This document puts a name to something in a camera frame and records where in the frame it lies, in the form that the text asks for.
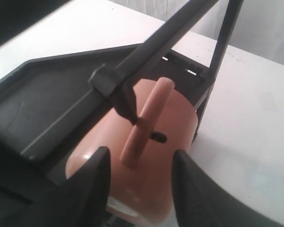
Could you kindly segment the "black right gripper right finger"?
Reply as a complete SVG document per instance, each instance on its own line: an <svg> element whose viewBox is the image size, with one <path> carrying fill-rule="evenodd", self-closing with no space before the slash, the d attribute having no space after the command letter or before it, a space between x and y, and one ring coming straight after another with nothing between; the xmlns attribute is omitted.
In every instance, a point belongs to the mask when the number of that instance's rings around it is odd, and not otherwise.
<svg viewBox="0 0 284 227"><path fill-rule="evenodd" d="M279 227L212 180L183 150L172 161L172 197L180 227Z"/></svg>

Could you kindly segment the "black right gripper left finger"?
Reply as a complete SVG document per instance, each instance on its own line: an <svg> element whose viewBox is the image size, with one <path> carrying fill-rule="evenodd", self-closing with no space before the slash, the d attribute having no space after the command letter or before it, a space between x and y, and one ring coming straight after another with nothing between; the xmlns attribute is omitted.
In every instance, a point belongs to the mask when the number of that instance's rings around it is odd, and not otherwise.
<svg viewBox="0 0 284 227"><path fill-rule="evenodd" d="M42 161L42 167L58 163L74 147L63 141ZM101 227L111 183L109 148L99 147L68 180L32 201L24 209L0 219L0 227ZM36 173L26 159L0 142L0 165L6 174Z"/></svg>

